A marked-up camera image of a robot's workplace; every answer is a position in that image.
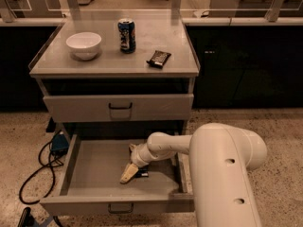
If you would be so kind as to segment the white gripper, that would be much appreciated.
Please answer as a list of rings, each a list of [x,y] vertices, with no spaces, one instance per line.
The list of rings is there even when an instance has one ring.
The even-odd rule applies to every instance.
[[[128,183],[138,172],[139,168],[147,166],[154,160],[154,156],[146,143],[138,145],[130,144],[129,150],[131,152],[131,163],[126,165],[121,175],[120,182],[122,184]]]

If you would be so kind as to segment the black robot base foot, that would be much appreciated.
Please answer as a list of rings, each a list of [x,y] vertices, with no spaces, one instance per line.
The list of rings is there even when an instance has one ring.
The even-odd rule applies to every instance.
[[[39,223],[35,217],[31,215],[31,208],[26,207],[20,216],[17,227],[49,227],[52,222],[56,224],[56,227],[63,227],[57,216],[48,217],[42,223]]]

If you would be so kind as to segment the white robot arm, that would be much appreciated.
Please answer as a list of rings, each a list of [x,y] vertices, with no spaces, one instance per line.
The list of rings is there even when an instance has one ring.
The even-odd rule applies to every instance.
[[[262,227],[247,176],[267,157],[266,144],[257,133],[209,123],[191,135],[154,132],[145,143],[131,144],[130,150],[122,183],[151,162],[183,153],[189,160],[198,227]]]

